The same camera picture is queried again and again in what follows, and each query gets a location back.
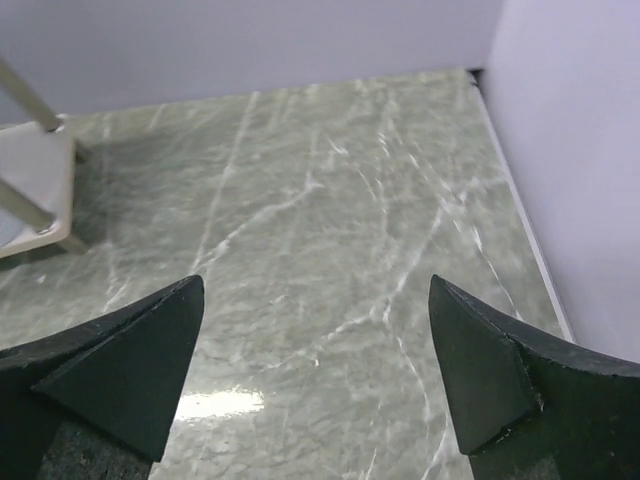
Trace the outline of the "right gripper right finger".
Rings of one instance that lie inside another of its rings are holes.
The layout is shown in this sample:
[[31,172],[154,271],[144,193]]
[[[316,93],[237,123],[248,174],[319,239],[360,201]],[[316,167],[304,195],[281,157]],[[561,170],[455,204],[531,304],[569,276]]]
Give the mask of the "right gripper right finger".
[[474,478],[638,478],[638,364],[548,334],[440,276],[428,306]]

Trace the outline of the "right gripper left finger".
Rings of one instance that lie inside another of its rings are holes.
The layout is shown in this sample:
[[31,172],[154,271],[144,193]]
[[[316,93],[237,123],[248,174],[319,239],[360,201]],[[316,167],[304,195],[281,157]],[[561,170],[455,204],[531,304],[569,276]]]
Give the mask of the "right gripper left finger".
[[4,479],[146,479],[161,461],[204,314],[187,276],[1,352]]

